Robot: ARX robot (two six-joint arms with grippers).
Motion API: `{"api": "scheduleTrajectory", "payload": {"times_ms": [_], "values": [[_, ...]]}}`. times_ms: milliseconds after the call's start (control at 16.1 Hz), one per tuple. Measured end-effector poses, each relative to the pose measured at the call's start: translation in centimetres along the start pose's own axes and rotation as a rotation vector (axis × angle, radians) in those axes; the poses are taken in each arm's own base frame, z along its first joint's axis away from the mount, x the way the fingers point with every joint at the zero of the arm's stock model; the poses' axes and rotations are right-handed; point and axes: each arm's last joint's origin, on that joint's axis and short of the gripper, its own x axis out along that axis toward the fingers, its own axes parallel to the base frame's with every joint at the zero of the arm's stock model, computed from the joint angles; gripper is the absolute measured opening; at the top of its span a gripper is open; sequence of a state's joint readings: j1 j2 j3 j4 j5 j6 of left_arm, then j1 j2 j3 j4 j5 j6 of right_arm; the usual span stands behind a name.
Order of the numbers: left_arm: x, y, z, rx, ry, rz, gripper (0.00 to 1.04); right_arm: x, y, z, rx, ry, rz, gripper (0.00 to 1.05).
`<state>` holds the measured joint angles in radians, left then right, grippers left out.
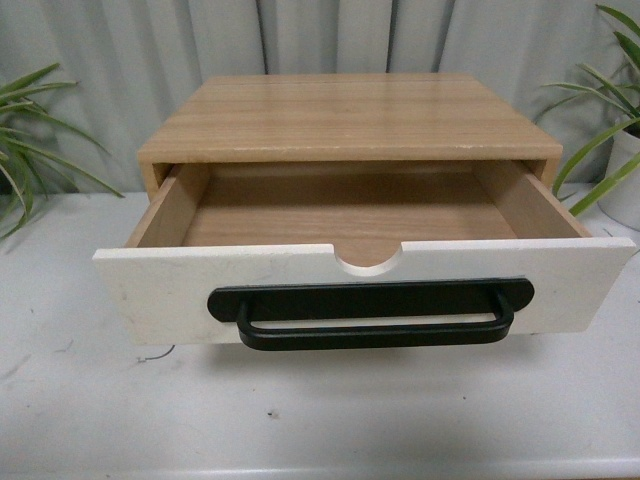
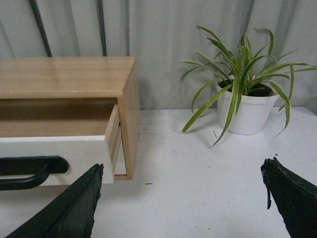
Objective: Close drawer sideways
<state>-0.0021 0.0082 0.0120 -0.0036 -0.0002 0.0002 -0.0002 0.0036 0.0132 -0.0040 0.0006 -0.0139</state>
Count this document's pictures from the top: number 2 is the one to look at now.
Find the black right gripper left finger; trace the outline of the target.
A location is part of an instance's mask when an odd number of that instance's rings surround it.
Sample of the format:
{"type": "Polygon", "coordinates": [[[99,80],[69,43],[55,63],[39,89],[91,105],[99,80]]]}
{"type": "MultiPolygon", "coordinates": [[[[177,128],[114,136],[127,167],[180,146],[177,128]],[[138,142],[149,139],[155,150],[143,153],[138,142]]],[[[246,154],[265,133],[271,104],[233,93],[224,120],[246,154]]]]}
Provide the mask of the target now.
{"type": "Polygon", "coordinates": [[[8,238],[89,238],[101,197],[103,164],[95,164],[8,238]]]}

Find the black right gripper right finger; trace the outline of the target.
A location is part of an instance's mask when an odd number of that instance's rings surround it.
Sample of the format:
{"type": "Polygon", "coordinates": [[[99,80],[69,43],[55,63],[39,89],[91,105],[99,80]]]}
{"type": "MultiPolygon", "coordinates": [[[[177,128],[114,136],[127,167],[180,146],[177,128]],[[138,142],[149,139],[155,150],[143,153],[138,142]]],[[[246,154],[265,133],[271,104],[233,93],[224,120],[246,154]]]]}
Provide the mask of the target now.
{"type": "Polygon", "coordinates": [[[276,157],[261,166],[267,209],[273,197],[292,238],[317,236],[317,186],[284,167],[276,157]]]}

